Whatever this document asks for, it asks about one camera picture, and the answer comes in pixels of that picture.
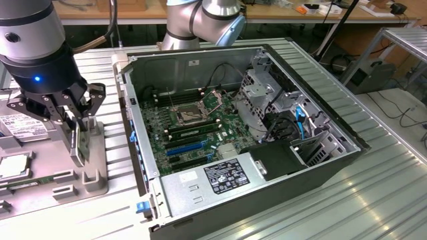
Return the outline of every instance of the motherboard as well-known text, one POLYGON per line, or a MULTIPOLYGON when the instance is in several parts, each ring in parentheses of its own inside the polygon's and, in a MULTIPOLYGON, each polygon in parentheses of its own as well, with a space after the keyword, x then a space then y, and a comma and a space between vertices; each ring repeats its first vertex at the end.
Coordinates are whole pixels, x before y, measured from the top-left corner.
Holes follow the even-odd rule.
POLYGON ((222 89, 157 96, 145 101, 142 115, 161 174, 231 158, 258 142, 235 102, 222 89))

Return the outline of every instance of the blue pcie slot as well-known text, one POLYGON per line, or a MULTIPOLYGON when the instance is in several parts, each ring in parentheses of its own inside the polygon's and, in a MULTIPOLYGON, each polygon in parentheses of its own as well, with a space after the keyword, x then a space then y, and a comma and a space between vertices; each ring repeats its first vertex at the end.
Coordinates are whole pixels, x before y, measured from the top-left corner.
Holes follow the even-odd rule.
POLYGON ((166 155, 167 156, 173 156, 173 155, 177 155, 177 154, 182 154, 182 153, 190 152, 190 151, 197 150, 197 149, 202 149, 205 147, 206 143, 207 143, 207 141, 202 141, 199 143, 179 147, 177 149, 173 149, 173 150, 167 151, 166 155))

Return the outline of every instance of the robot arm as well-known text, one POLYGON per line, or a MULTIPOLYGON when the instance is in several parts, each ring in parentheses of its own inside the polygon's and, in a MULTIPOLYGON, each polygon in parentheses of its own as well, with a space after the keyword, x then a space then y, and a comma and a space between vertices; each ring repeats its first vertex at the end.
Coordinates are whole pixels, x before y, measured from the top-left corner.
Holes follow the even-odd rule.
POLYGON ((106 86, 89 84, 81 75, 51 0, 0 0, 0 61, 22 89, 9 107, 70 129, 75 122, 86 131, 82 120, 101 107, 106 86), (87 91, 90 101, 85 98, 87 91))
POLYGON ((246 24, 237 0, 169 0, 162 50, 194 49, 199 38, 230 46, 246 24))

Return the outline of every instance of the power supply label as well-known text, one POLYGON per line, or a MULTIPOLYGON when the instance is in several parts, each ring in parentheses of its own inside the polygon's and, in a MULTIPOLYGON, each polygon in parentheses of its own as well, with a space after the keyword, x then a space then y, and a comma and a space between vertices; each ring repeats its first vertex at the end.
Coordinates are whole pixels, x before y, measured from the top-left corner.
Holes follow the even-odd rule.
POLYGON ((205 172, 217 194, 223 194, 251 183, 237 158, 206 167, 205 172))

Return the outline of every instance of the warning sticker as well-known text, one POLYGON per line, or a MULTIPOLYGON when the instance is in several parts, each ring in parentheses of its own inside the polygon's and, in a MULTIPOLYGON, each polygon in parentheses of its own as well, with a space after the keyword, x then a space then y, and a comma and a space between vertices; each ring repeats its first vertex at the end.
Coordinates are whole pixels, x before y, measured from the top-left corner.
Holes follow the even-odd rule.
POLYGON ((251 183, 237 158, 206 167, 205 172, 217 194, 251 183))
POLYGON ((18 139, 41 136, 49 133, 43 122, 22 113, 0 116, 0 120, 5 123, 7 130, 18 139))

